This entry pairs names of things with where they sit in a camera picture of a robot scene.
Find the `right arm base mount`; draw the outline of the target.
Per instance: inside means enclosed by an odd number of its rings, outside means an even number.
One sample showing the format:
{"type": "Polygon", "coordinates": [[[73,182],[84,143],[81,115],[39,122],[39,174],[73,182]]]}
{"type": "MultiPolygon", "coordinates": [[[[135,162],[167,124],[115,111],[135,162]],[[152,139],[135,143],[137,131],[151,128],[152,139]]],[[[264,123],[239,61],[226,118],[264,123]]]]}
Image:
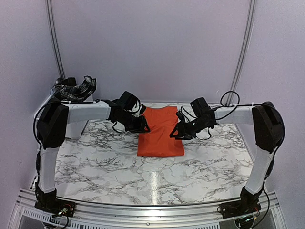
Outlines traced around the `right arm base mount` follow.
{"type": "Polygon", "coordinates": [[[255,201],[254,203],[248,205],[243,204],[241,200],[224,202],[221,203],[217,208],[218,213],[220,213],[224,219],[231,217],[239,217],[255,212],[258,213],[260,210],[260,201],[255,201]]]}

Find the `orange t-shirt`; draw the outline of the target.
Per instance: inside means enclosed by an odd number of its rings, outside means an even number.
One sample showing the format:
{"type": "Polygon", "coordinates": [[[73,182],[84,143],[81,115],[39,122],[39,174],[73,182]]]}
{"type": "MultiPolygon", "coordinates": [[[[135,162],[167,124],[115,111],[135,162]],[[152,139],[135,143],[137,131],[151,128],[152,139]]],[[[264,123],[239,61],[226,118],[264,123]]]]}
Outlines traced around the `orange t-shirt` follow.
{"type": "Polygon", "coordinates": [[[150,132],[139,134],[139,157],[177,157],[184,155],[182,140],[170,138],[170,133],[178,123],[176,106],[162,108],[147,107],[143,112],[150,132]]]}

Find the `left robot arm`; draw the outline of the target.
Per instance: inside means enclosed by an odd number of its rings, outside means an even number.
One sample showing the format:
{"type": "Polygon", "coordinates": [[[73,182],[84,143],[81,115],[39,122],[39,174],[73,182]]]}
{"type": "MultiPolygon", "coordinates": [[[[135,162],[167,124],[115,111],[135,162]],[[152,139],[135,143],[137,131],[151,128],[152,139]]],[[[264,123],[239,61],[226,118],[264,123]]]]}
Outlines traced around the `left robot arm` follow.
{"type": "Polygon", "coordinates": [[[59,148],[66,137],[67,125],[90,120],[120,123],[130,133],[148,133],[149,125],[142,115],[143,105],[130,92],[125,91],[115,100],[95,100],[84,102],[50,99],[36,113],[33,122],[34,137],[39,144],[36,156],[37,182],[35,195],[37,202],[49,212],[60,209],[55,188],[55,167],[59,148]]]}

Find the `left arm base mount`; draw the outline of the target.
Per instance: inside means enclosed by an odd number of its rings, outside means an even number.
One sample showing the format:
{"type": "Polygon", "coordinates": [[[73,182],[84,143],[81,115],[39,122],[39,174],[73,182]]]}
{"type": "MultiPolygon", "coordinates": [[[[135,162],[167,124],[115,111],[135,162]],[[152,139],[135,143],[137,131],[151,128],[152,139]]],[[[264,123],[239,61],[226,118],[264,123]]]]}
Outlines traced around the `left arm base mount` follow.
{"type": "Polygon", "coordinates": [[[68,216],[73,217],[76,203],[63,199],[47,199],[36,201],[34,207],[36,209],[52,213],[54,217],[68,216]]]}

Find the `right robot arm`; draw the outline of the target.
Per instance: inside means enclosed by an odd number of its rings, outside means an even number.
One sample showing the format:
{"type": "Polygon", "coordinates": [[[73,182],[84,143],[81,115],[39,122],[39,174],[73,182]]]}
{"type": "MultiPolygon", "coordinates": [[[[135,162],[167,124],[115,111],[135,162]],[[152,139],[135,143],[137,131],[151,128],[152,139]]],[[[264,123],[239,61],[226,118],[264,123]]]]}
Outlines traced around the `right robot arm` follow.
{"type": "Polygon", "coordinates": [[[211,108],[204,98],[191,102],[195,118],[186,122],[181,112],[179,122],[169,134],[176,140],[191,140],[204,129],[220,124],[245,124],[254,127],[256,156],[246,185],[243,187],[236,210],[245,214],[254,207],[263,191],[275,163],[275,154],[285,138],[285,125],[272,102],[237,104],[211,108]]]}

